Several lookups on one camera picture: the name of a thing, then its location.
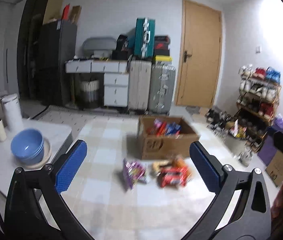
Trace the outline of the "brown SF cardboard box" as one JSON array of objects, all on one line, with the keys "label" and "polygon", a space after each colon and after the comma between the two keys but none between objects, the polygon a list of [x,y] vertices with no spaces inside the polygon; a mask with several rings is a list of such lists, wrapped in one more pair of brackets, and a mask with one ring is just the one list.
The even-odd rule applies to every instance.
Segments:
[{"label": "brown SF cardboard box", "polygon": [[[146,130],[152,126],[155,119],[181,125],[180,134],[168,136],[149,135]],[[142,116],[139,118],[138,144],[140,146],[140,158],[143,160],[169,159],[175,155],[187,158],[191,143],[199,139],[200,135],[182,117]]]}]

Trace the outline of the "silver suitcase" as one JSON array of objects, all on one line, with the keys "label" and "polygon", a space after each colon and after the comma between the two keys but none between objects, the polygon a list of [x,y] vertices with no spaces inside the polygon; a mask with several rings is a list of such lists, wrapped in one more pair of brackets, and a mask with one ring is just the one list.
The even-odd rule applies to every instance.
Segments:
[{"label": "silver suitcase", "polygon": [[168,64],[152,66],[148,110],[156,114],[168,114],[173,100],[175,67]]}]

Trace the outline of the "teal suitcase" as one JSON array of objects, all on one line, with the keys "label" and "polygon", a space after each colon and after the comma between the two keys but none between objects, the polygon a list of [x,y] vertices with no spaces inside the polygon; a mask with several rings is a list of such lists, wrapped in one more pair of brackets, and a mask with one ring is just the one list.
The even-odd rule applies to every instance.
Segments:
[{"label": "teal suitcase", "polygon": [[150,18],[137,18],[133,55],[140,59],[150,59],[154,54],[156,21]]}]

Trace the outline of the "blue bowl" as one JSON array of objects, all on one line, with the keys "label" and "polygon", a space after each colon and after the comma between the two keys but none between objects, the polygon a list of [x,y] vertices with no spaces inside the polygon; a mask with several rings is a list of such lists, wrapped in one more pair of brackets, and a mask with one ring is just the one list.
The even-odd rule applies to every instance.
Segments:
[{"label": "blue bowl", "polygon": [[25,129],[12,139],[11,152],[17,160],[27,159],[42,149],[43,140],[43,135],[39,130],[33,128]]}]

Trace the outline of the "purple snack bag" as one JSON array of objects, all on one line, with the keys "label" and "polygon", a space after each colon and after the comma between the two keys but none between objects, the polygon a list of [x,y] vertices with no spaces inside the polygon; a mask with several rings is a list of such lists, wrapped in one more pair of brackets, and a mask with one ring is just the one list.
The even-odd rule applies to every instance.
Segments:
[{"label": "purple snack bag", "polygon": [[138,182],[149,182],[146,168],[140,162],[129,161],[126,158],[123,160],[122,176],[127,190],[132,190]]}]

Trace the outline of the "red snack bag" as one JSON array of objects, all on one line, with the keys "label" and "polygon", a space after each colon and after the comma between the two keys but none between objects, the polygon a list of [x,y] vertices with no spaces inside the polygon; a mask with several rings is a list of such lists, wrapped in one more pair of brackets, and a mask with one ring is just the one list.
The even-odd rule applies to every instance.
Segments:
[{"label": "red snack bag", "polygon": [[158,184],[161,188],[166,186],[185,187],[188,180],[186,167],[161,168],[158,176]]}]

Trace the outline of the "yellow cracker pack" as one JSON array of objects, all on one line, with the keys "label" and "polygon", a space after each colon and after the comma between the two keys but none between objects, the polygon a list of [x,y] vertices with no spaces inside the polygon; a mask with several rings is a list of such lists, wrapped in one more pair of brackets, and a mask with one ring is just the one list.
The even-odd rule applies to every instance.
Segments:
[{"label": "yellow cracker pack", "polygon": [[171,160],[161,160],[161,161],[155,161],[152,163],[151,168],[152,168],[152,173],[155,176],[158,176],[161,173],[161,169],[165,167],[171,167],[172,166],[172,161]]}]

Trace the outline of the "beige suitcase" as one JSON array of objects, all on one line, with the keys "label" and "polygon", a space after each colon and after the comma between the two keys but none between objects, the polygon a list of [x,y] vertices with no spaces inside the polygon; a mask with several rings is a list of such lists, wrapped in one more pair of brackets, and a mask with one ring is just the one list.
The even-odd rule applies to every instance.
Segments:
[{"label": "beige suitcase", "polygon": [[131,61],[129,64],[128,109],[148,109],[152,63]]}]

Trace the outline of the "stacked shoe boxes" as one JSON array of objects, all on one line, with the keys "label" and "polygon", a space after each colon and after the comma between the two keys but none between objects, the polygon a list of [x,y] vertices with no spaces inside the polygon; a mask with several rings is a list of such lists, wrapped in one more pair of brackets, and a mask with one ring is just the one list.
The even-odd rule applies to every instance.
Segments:
[{"label": "stacked shoe boxes", "polygon": [[170,56],[170,37],[168,35],[155,36],[153,63],[172,64]]}]

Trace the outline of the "black bag on desk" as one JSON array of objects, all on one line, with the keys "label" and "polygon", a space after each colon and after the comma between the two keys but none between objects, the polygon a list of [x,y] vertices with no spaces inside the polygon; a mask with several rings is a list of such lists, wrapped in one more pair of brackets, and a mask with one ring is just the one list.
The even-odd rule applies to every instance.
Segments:
[{"label": "black bag on desk", "polygon": [[119,35],[116,41],[116,48],[112,51],[112,60],[125,61],[128,60],[128,36]]}]

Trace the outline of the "black refrigerator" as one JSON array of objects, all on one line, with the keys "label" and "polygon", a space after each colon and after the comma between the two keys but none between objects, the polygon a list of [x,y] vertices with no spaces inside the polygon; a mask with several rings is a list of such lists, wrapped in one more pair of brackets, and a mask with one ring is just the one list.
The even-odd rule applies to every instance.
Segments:
[{"label": "black refrigerator", "polygon": [[58,20],[42,26],[39,63],[43,101],[65,106],[70,102],[70,81],[65,63],[75,56],[77,25]]}]

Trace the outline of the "white drawer desk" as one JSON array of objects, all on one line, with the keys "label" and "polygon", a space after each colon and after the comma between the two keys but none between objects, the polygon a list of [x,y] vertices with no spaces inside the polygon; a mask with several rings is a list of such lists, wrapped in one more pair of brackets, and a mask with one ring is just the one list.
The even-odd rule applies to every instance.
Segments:
[{"label": "white drawer desk", "polygon": [[105,107],[128,106],[128,63],[114,60],[71,60],[65,64],[67,74],[83,77],[80,87],[86,93],[100,92]]}]

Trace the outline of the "woven laundry basket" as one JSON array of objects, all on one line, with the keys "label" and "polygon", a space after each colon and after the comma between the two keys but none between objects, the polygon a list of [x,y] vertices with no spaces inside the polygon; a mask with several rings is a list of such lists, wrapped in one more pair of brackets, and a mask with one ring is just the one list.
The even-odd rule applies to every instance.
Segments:
[{"label": "woven laundry basket", "polygon": [[80,95],[85,108],[97,108],[99,106],[99,88],[98,79],[80,82]]}]

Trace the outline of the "small cardboard box on floor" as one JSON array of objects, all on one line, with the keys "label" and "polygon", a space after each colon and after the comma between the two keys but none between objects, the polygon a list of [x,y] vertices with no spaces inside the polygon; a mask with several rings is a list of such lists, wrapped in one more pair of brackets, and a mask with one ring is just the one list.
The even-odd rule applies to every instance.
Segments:
[{"label": "small cardboard box on floor", "polygon": [[276,187],[279,187],[283,182],[283,153],[277,151],[273,159],[266,168],[266,173]]}]

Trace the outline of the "wooden shoe rack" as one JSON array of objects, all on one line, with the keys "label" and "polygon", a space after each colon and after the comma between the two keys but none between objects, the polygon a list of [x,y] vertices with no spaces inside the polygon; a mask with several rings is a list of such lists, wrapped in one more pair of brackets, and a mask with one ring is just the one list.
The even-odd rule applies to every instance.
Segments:
[{"label": "wooden shoe rack", "polygon": [[279,106],[281,73],[272,67],[253,68],[251,64],[239,69],[240,85],[235,118],[248,129],[248,135],[264,140],[272,126]]}]

